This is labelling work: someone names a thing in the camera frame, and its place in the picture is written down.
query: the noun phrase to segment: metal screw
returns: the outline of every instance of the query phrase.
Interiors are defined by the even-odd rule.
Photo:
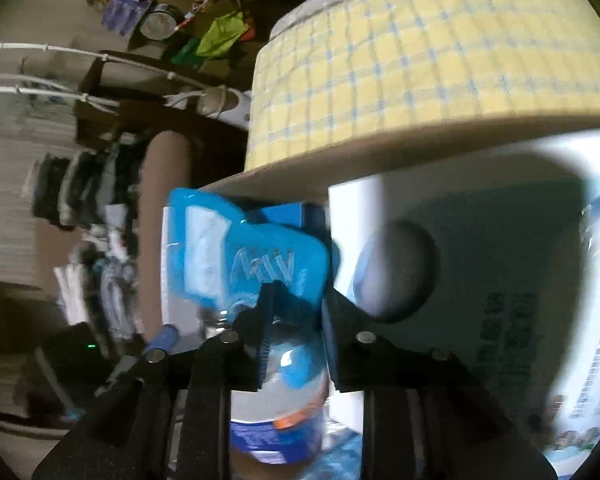
[[[240,339],[240,336],[235,330],[225,330],[220,334],[220,341],[223,343],[235,343]]]
[[[433,357],[436,361],[446,361],[449,359],[449,357],[451,357],[451,352],[449,350],[434,348],[433,352],[431,352],[431,357]]]
[[[365,345],[370,345],[376,342],[376,334],[373,332],[362,331],[356,334],[356,339]]]
[[[166,352],[161,348],[151,348],[151,350],[144,354],[144,358],[150,363],[159,363],[166,355]]]

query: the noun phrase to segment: yellow checkered fabric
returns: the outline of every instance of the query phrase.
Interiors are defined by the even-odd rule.
[[[397,128],[542,114],[600,116],[587,0],[347,0],[259,53],[246,168]]]

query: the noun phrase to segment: white cable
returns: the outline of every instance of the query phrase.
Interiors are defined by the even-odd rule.
[[[1,80],[16,80],[16,81],[30,81],[32,83],[37,83],[40,85],[51,86],[53,88],[57,88],[59,90],[64,90],[66,92],[75,92],[75,90],[61,85],[60,83],[56,83],[55,81],[51,81],[49,79],[44,79],[42,77],[36,77],[32,75],[25,74],[0,74]]]
[[[97,52],[89,52],[88,50],[79,50],[77,48],[68,48],[65,46],[54,46],[49,44],[41,44],[41,43],[7,43],[4,41],[0,41],[0,50],[9,50],[9,49],[24,49],[24,50],[42,50],[47,52],[49,50],[54,52],[67,52],[69,54],[81,54],[83,56],[93,56],[104,61],[112,61],[116,63],[122,63],[129,66],[135,66],[136,68],[142,68],[144,70],[149,70],[151,72],[157,72],[163,75],[171,75],[174,79],[182,81],[184,83],[188,83],[192,86],[197,86],[198,88],[206,89],[208,85],[205,85],[195,79],[191,79],[189,77],[184,77],[178,75],[176,73],[171,72],[170,70],[164,70],[162,68],[156,68],[155,66],[147,65],[145,63],[140,63],[138,61],[132,61],[129,59],[125,59],[123,57],[112,56],[110,54],[99,54]]]
[[[115,110],[109,110],[108,108],[105,108],[102,105],[99,105],[97,103],[92,103],[91,101],[89,101],[89,104],[91,106],[93,106],[96,110],[100,110],[101,112],[106,112],[107,114],[115,114]]]
[[[222,89],[222,99],[220,99],[220,107],[218,108],[218,111],[216,112],[216,119],[220,117],[220,114],[222,113],[222,109],[224,108],[224,104],[226,103],[226,86],[220,85],[220,88]]]
[[[60,92],[56,90],[44,90],[40,88],[21,88],[18,86],[0,86],[0,94],[45,95],[61,97],[63,99],[84,100],[84,94]],[[104,97],[90,96],[88,94],[85,102],[88,102],[91,105],[98,104],[101,106],[116,107],[120,105],[118,101],[114,101],[112,99],[105,99]]]
[[[193,92],[186,92],[184,94],[174,95],[174,96],[171,96],[170,100],[167,100],[167,103],[165,104],[165,106],[173,108],[175,105],[183,102],[184,99],[189,99],[190,97],[201,96],[203,94],[204,94],[203,91],[194,90]]]

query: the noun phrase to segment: purple package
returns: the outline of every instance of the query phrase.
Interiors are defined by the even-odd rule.
[[[108,30],[126,36],[133,32],[151,3],[152,0],[110,0],[102,11],[101,23]]]

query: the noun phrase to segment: black device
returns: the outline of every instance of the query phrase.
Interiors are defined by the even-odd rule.
[[[63,415],[81,412],[113,371],[97,348],[87,323],[51,336],[27,361],[20,385],[32,422],[42,428],[65,427]]]
[[[58,196],[64,174],[69,168],[71,160],[46,154],[44,160],[40,163],[38,179],[33,191],[33,200],[31,203],[31,214],[36,218],[44,218],[51,225],[64,230],[71,230],[73,227],[66,227],[60,223],[58,216]]]
[[[264,379],[268,329],[284,285],[263,285],[232,330],[198,349],[153,348],[64,437],[34,480],[144,480],[166,474],[168,429],[178,389],[188,388],[178,466],[171,478],[230,478],[231,390]],[[502,414],[452,354],[400,350],[371,318],[330,288],[322,330],[331,377],[365,393],[360,478],[555,479],[554,469]]]

